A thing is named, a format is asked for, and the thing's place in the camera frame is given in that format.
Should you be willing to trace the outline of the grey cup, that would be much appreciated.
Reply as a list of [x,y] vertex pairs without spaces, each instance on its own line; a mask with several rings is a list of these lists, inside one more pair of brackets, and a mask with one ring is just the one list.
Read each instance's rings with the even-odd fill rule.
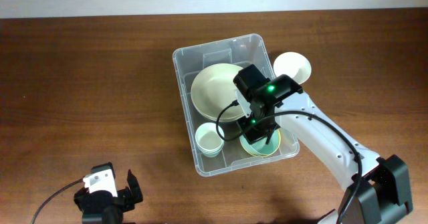
[[219,151],[219,150],[222,150],[223,146],[219,146],[218,148],[213,149],[213,150],[206,150],[206,149],[202,148],[201,146],[198,146],[197,148],[198,148],[201,152],[217,152],[217,151]]

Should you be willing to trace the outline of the cream cup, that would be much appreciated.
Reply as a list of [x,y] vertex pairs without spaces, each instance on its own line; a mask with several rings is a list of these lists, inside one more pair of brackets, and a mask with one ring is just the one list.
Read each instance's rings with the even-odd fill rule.
[[206,152],[215,152],[222,148],[224,140],[219,136],[217,130],[224,134],[221,128],[216,127],[216,123],[207,122],[200,125],[195,133],[197,146]]

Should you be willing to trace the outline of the beige plate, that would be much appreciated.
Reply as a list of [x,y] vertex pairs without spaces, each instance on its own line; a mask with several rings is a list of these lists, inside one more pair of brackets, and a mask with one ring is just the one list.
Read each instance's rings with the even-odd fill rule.
[[233,79],[242,69],[233,64],[214,64],[201,70],[191,85],[191,100],[205,97],[236,100]]
[[[192,103],[196,110],[204,117],[216,121],[218,115],[233,101],[232,99],[219,98],[193,98]],[[220,122],[232,122],[244,117],[245,114],[240,106],[232,106],[228,108],[220,117]]]

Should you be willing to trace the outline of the white bowl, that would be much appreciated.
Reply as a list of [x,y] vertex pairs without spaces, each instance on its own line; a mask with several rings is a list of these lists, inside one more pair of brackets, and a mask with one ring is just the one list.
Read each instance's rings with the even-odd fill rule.
[[273,69],[276,77],[285,74],[298,84],[306,82],[312,73],[312,66],[309,60],[296,52],[280,54],[274,61]]

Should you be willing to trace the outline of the mint green cup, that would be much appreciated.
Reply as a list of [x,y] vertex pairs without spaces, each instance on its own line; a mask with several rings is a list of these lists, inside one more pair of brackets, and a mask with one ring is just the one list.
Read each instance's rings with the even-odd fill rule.
[[202,154],[208,158],[213,158],[213,157],[216,157],[220,152],[221,150],[217,152],[202,152]]

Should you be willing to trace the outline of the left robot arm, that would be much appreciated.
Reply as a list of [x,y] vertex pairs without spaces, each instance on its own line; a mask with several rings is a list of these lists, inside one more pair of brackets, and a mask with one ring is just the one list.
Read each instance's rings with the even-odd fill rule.
[[143,202],[143,194],[137,178],[128,171],[128,185],[116,188],[114,167],[111,162],[92,167],[83,177],[84,186],[75,193],[74,203],[82,212],[83,224],[122,223],[124,214]]

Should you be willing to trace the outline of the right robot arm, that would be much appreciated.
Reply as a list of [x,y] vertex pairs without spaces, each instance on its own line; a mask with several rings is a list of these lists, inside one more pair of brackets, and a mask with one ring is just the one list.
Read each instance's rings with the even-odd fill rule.
[[289,76],[237,74],[233,81],[250,103],[251,127],[264,130],[275,122],[295,135],[344,190],[339,208],[320,223],[396,223],[413,210],[407,165],[397,155],[384,159],[349,136]]

